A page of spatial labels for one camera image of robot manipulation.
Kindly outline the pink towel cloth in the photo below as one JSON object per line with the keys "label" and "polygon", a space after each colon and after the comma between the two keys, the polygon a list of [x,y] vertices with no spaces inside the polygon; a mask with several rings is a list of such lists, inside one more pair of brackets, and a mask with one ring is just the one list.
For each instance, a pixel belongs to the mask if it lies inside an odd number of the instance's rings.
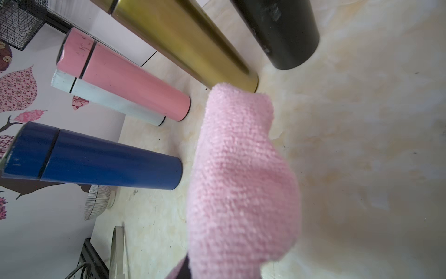
{"label": "pink towel cloth", "polygon": [[187,200],[188,252],[171,279],[259,279],[301,230],[296,176],[269,139],[268,95],[227,83],[206,103]]}

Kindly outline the gold thermos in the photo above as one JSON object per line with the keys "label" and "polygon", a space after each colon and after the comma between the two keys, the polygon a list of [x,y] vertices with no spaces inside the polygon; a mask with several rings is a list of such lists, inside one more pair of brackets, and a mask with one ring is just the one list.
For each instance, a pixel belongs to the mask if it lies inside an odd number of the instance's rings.
{"label": "gold thermos", "polygon": [[196,1],[104,1],[94,4],[208,88],[229,83],[248,92],[257,73]]}

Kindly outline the blue thermos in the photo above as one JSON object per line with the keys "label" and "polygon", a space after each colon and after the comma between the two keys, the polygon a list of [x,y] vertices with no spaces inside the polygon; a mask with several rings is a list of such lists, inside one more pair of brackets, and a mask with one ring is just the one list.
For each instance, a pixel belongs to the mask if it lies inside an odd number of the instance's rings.
{"label": "blue thermos", "polygon": [[38,188],[73,183],[175,189],[182,177],[178,157],[28,122],[1,160],[1,179]]}

